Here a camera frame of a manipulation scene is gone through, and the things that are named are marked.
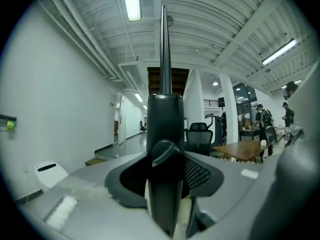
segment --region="white label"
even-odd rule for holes
[[[241,175],[255,180],[256,178],[258,178],[259,172],[254,171],[254,170],[244,169],[244,170],[242,170]]]

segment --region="speaker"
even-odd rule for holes
[[[218,98],[218,107],[219,108],[225,107],[225,98],[224,97]]]

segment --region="mesh grille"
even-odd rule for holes
[[[184,180],[189,189],[200,186],[207,182],[210,177],[211,173],[207,169],[201,167],[190,159],[185,158]]]

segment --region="glass window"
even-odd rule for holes
[[[238,116],[238,127],[250,127],[255,121],[255,113],[253,113],[252,103],[256,103],[256,91],[254,88],[240,83],[233,87],[234,98],[236,102],[236,111]]]

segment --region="door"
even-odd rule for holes
[[[120,111],[118,120],[118,144],[126,140],[126,106],[124,96],[120,97]]]

